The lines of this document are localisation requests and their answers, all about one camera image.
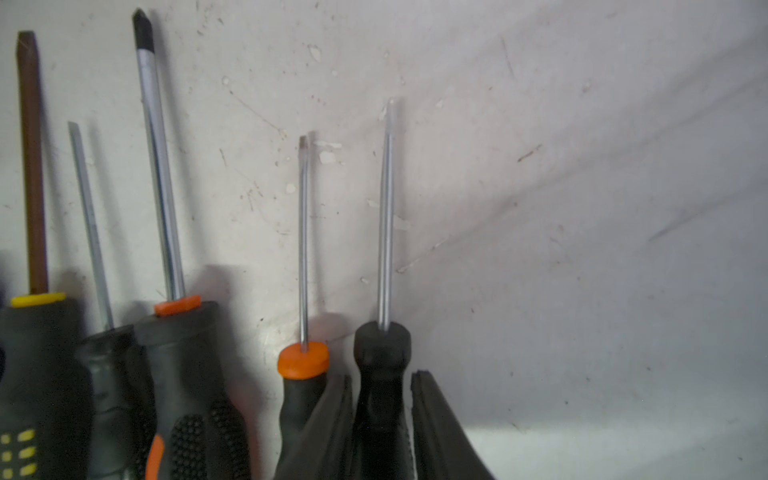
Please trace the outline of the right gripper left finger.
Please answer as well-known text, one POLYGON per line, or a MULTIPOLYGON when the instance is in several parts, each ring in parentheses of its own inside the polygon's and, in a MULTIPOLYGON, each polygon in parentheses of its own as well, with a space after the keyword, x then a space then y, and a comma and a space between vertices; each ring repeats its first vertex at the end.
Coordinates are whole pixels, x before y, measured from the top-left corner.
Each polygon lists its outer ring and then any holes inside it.
POLYGON ((286 380, 276 479, 347 479, 352 460, 352 380, 286 380))

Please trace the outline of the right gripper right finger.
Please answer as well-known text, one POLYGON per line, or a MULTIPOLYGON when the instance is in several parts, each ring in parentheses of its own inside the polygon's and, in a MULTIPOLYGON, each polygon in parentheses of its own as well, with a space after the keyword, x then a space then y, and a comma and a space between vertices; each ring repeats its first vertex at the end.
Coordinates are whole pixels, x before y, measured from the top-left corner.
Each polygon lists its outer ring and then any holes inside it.
POLYGON ((415 465, 419 479, 494 479, 471 445, 434 376, 412 374, 415 465))

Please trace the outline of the black ribbed screwdriver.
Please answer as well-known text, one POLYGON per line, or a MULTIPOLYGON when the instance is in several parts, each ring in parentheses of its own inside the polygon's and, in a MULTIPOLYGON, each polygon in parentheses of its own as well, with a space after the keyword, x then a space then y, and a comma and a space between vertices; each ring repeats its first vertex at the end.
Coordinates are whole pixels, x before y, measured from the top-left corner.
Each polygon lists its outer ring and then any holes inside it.
POLYGON ((353 355, 360 372, 354 419, 356 479, 412 479, 410 439, 405 420, 404 374, 411 359, 411 335, 391 319, 394 234, 394 117, 387 102, 379 202, 376 319, 361 325, 353 355))

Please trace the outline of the black orange-band screwdriver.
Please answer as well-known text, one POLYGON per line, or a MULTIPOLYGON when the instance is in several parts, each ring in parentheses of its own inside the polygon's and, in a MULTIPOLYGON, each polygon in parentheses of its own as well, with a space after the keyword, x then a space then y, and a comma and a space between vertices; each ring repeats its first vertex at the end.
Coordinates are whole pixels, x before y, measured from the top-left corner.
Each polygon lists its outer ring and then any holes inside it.
POLYGON ((298 341, 278 356, 277 371, 283 380, 283 402, 279 413, 281 451, 278 463, 291 455, 322 396, 329 367, 328 348, 312 342, 308 314, 308 180, 310 142, 299 138, 298 204, 298 341))

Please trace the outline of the black orange hex-collar screwdriver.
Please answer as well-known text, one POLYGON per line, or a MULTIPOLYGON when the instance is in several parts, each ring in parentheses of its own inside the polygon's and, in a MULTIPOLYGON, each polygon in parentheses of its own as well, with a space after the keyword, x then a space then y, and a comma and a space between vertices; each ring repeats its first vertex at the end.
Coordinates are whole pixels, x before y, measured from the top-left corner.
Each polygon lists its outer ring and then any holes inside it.
POLYGON ((166 300, 134 327, 157 419, 145 476, 248 479, 244 419, 227 394, 219 357, 219 306, 185 289, 152 23, 136 9, 132 24, 167 290, 166 300))

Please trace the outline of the thin black precision screwdriver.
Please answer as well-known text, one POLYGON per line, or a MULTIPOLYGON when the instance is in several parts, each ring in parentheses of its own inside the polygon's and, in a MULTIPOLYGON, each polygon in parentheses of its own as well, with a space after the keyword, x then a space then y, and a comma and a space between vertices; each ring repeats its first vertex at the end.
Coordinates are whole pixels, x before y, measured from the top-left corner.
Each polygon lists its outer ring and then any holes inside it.
POLYGON ((141 479, 146 439, 143 407, 131 385, 127 368, 132 333, 127 327, 114 325, 82 136, 78 124, 73 121, 68 123, 68 131, 86 226, 98 319, 103 324, 100 332, 88 336, 76 350, 77 360, 90 377, 93 406, 86 477, 141 479))

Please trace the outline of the long yellow-dotted flathead screwdriver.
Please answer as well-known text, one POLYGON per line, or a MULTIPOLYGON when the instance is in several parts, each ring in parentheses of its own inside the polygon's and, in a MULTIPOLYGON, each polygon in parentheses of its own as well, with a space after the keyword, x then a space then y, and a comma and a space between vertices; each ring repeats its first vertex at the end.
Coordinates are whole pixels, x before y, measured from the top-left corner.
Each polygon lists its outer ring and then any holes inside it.
POLYGON ((29 292, 1 310, 1 476, 74 479, 69 349, 62 333, 65 295, 49 290, 36 36, 17 37, 29 292))

